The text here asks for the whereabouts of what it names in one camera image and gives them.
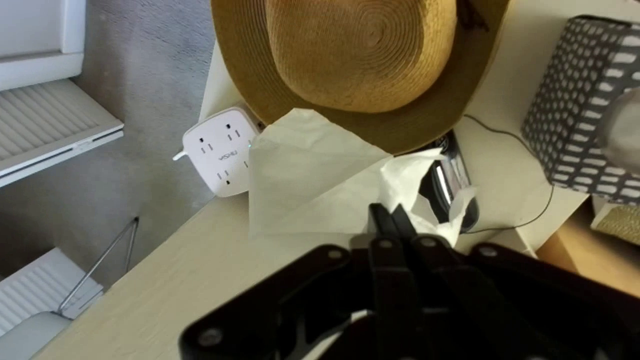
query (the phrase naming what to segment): white paper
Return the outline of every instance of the white paper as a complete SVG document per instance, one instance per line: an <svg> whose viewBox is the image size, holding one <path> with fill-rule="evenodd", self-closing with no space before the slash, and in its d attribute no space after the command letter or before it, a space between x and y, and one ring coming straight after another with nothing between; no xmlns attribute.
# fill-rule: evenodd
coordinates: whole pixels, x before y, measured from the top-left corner
<svg viewBox="0 0 640 360"><path fill-rule="evenodd" d="M291 111L268 126L249 155L249 239L278 247L349 247L370 233L373 202L409 214L418 233L452 244L473 190L454 201L448 225L438 225L420 183L439 149L393 158L328 123L313 111Z"/></svg>

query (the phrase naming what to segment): beige desk surface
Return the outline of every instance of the beige desk surface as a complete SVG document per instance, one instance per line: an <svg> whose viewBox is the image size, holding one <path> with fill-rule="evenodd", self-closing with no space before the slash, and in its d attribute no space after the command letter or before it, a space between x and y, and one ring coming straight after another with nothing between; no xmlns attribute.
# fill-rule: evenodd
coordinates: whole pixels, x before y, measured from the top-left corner
<svg viewBox="0 0 640 360"><path fill-rule="evenodd" d="M636 4L512 0L499 50L468 113L491 126L519 133L561 23L576 14L640 23ZM227 80L220 55L213 53L202 119L231 105L241 100ZM468 120L456 126L456 134L477 186L479 228L519 225L540 213L550 189L534 158L512 141L487 134ZM557 190L548 214L518 235L537 248L581 201L581 195ZM116 283L39 359L178 359L178 337L190 323L294 257L255 251L246 233L246 196L212 201Z"/></svg>

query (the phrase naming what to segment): electrical outlet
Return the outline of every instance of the electrical outlet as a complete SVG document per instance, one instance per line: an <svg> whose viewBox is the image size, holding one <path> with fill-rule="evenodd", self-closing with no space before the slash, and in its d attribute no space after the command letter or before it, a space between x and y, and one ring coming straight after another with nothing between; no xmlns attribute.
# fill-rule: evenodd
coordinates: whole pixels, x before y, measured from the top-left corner
<svg viewBox="0 0 640 360"><path fill-rule="evenodd" d="M184 133L182 147L205 186L227 199L247 193L247 155L255 134L241 108L227 108Z"/></svg>

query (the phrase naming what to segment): gray carpet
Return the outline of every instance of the gray carpet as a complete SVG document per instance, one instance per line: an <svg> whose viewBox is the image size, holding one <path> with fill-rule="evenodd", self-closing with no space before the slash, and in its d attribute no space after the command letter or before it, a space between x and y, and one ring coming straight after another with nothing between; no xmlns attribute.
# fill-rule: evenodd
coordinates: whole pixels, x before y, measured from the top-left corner
<svg viewBox="0 0 640 360"><path fill-rule="evenodd" d="M197 120L212 45L208 0L87 0L76 82L126 136L0 189L0 276L51 247L87 269L133 216L140 261L212 199L188 161L169 161ZM123 247L96 279L121 271Z"/></svg>

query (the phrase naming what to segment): radiator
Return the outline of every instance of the radiator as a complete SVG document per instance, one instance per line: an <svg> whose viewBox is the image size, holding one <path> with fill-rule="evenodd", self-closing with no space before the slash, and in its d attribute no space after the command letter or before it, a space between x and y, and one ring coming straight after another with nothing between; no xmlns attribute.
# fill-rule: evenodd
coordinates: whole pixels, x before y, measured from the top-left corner
<svg viewBox="0 0 640 360"><path fill-rule="evenodd" d="M121 136L121 123L69 80L0 93L0 186Z"/></svg>
<svg viewBox="0 0 640 360"><path fill-rule="evenodd" d="M54 248L3 279L0 283L0 337L38 313L56 313L81 276L84 271ZM77 319L99 295L102 286L87 279L62 315Z"/></svg>

